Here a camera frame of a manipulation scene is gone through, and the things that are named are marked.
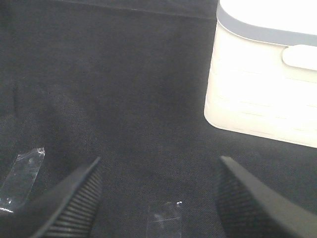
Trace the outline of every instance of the white box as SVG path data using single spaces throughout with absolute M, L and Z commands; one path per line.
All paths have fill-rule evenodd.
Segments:
M 213 126 L 317 147 L 317 2 L 293 2 L 219 1 L 205 104 Z

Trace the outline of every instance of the black ribbed object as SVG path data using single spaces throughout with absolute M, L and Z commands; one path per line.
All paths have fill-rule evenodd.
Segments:
M 317 238 L 317 216 L 277 194 L 229 157 L 221 157 L 217 211 L 229 238 Z
M 1 237 L 88 238 L 102 194 L 99 163 L 82 165 L 37 201 L 1 216 Z

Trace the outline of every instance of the black cloth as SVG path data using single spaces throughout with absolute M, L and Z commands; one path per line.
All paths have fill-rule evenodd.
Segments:
M 148 203 L 183 202 L 182 237 L 224 238 L 213 203 L 227 155 L 317 213 L 317 151 L 212 127 L 204 101 L 214 0 L 3 1 L 0 182 L 44 147 L 29 200 L 102 156 L 92 237 L 146 236 Z

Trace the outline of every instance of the white plastic container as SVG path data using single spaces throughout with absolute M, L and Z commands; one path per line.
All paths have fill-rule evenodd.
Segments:
M 317 147 L 317 1 L 220 0 L 205 117 Z

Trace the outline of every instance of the black fabric surface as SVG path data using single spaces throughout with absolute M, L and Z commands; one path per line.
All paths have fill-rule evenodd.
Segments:
M 212 184 L 219 156 L 227 155 L 317 213 L 316 149 L 204 119 L 215 6 L 3 1 L 0 182 L 14 156 L 45 147 L 34 200 L 102 156 L 105 190 L 92 237 L 145 238 L 148 203 L 163 200 L 183 202 L 182 237 L 224 238 Z

